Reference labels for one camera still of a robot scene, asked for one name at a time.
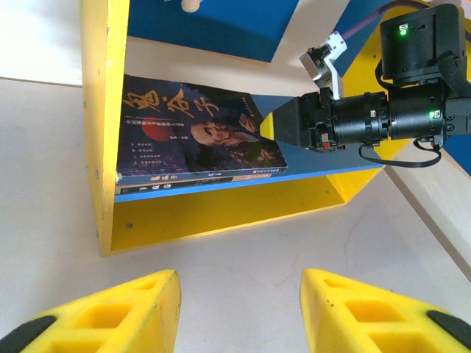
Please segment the dark blue portrait book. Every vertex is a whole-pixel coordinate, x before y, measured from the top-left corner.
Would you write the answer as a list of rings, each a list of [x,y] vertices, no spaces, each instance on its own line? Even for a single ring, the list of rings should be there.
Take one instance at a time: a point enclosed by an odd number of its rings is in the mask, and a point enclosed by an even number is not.
[[[117,185],[284,172],[249,93],[124,75]]]

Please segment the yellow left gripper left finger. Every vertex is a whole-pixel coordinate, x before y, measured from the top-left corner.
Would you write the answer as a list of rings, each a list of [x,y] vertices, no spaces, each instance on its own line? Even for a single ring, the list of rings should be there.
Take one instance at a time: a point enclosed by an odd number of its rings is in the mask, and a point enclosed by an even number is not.
[[[0,353],[173,353],[181,308],[163,270],[37,314],[0,339]]]

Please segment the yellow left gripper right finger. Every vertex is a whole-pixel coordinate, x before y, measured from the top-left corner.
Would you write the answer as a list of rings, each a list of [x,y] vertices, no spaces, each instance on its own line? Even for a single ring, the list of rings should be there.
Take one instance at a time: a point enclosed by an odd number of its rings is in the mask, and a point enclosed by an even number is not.
[[[471,324],[432,304],[316,268],[302,273],[310,353],[471,353]]]

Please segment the yellow bookshelf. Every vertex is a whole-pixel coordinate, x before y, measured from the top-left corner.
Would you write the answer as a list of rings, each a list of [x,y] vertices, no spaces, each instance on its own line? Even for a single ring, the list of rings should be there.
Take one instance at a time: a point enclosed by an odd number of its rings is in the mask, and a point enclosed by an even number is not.
[[[377,167],[363,167],[117,201],[118,98],[129,14],[130,0],[80,0],[85,156],[101,256],[342,206],[378,174]]]

